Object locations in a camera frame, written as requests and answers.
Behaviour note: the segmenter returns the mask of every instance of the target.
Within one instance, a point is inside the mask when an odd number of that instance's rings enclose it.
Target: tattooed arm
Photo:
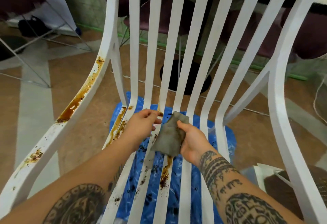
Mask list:
[[[0,224],[94,224],[106,204],[105,193],[114,189],[128,157],[154,130],[153,124],[161,123],[158,114],[134,114],[120,138],[18,205]]]
[[[199,168],[225,224],[303,224],[284,206],[253,185],[208,142],[204,133],[178,121],[186,132],[182,156]]]

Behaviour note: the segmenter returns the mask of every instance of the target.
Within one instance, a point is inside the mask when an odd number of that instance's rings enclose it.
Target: chair frame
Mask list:
[[[162,74],[161,90],[159,95],[158,111],[163,112],[168,92],[170,72],[172,68],[177,38],[179,21],[182,15],[182,4],[184,0],[173,0],[172,12],[170,18],[167,48],[165,62]],[[217,73],[213,78],[212,85],[208,91],[206,100],[203,104],[200,115],[200,129],[208,137],[207,120],[212,103],[220,88],[223,78],[230,65],[232,57],[237,49],[241,36],[246,28],[247,22],[254,10],[258,0],[245,0],[235,23],[235,27],[230,37],[226,49],[221,58]],[[198,101],[203,82],[210,67],[212,57],[215,52],[222,28],[222,20],[226,20],[232,0],[220,0],[215,19],[210,31],[206,48],[202,57],[202,62],[198,71],[196,82],[190,101],[187,107],[187,113],[190,117],[190,123],[193,123],[193,114]],[[261,42],[266,36],[269,27],[275,19],[284,0],[270,0],[266,11],[258,25],[258,28],[246,50],[243,59],[227,89],[227,92],[220,104],[215,117],[215,131],[217,135],[217,146],[219,153],[229,161],[225,125],[235,118],[249,102],[259,93],[259,91],[268,83],[268,106],[270,119],[276,142],[280,149],[282,159],[288,172],[290,181],[294,186],[294,191],[301,207],[303,216],[307,223],[323,224],[326,223],[327,209],[319,194],[319,191],[310,175],[305,160],[300,152],[299,146],[295,140],[294,134],[286,112],[284,101],[284,75],[287,66],[287,58],[290,54],[295,36],[303,22],[305,15],[309,11],[313,0],[296,0],[278,39],[276,49],[272,58],[260,72],[255,81],[250,85],[248,90],[239,99],[230,111],[226,112],[233,99],[242,79],[244,78],[251,62],[256,55]],[[147,64],[145,78],[145,100],[143,108],[150,108],[152,99],[152,85],[155,68],[155,57],[157,51],[158,27],[160,17],[161,0],[151,0],[150,20],[149,20],[149,43],[147,48]],[[181,69],[181,77],[178,82],[173,111],[179,111],[183,93],[185,90],[188,74],[193,60],[196,42],[200,32],[200,23],[202,23],[207,0],[196,0],[194,15],[192,18],[189,38],[187,40],[184,54],[184,62]],[[120,114],[111,129],[104,148],[108,146],[114,138],[119,137],[122,132],[120,124],[122,121],[127,122],[133,115],[138,98],[138,59],[139,59],[139,19],[140,19],[140,0],[129,0],[130,5],[130,67],[131,67],[131,99],[128,103],[124,84],[122,67],[119,54],[119,43],[117,37],[117,11],[118,0],[107,0],[106,20],[104,27],[103,39],[96,62],[90,72],[88,79],[72,100],[69,106],[64,110],[55,124],[49,128],[46,134],[36,144],[35,148],[27,155],[26,159],[15,170],[8,180],[0,195],[0,218],[5,216],[10,210],[22,201],[25,201],[31,187],[48,163],[54,152],[59,148],[60,140],[72,128],[87,107],[88,103],[94,96],[98,88],[109,61],[111,60],[114,72],[114,78],[117,85],[118,94],[122,102]],[[152,132],[149,146],[153,143],[160,125]],[[119,177],[117,185],[112,192],[104,212],[102,223],[113,223],[119,207],[120,201],[116,202],[117,197],[121,199],[126,181],[128,180],[135,152],[127,160],[124,169]],[[148,147],[140,174],[140,180],[137,185],[137,195],[135,195],[133,205],[130,211],[128,224],[140,223],[143,210],[143,204],[146,196],[149,177],[152,168],[154,152]],[[167,187],[159,188],[154,213],[153,223],[165,223],[166,211],[168,204],[168,192],[170,187],[170,175],[172,172],[172,158],[165,156],[163,168],[166,167],[169,175],[166,181]],[[182,180],[179,202],[178,223],[190,223],[190,203],[191,203],[191,164],[183,159],[182,162]],[[202,223],[214,223],[213,202],[209,190],[205,186],[204,179],[201,179],[201,203],[202,203]]]

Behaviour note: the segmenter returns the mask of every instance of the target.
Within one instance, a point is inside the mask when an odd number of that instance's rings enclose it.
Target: person's left hand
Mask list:
[[[129,119],[121,137],[133,141],[134,151],[145,138],[151,135],[151,131],[156,129],[153,124],[161,124],[161,120],[157,118],[159,113],[157,110],[145,109],[135,113]]]

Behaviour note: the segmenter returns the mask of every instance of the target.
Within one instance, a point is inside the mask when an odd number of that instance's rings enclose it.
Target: forearm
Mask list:
[[[18,205],[0,223],[45,223],[51,212],[57,212],[56,218],[63,218],[81,210],[84,214],[85,211],[93,212],[89,217],[90,222],[86,222],[91,223],[91,219],[97,218],[102,212],[106,196],[115,187],[131,152],[125,139],[119,138],[88,161]],[[59,204],[65,207],[60,215]]]
[[[202,154],[199,169],[224,223],[303,224],[214,149]]]

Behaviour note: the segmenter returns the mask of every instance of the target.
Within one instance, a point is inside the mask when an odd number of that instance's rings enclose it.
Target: circular tattoo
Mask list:
[[[239,193],[226,203],[227,224],[286,224],[284,218],[259,197]]]
[[[55,203],[43,224],[95,224],[103,206],[103,189],[96,184],[82,184]]]

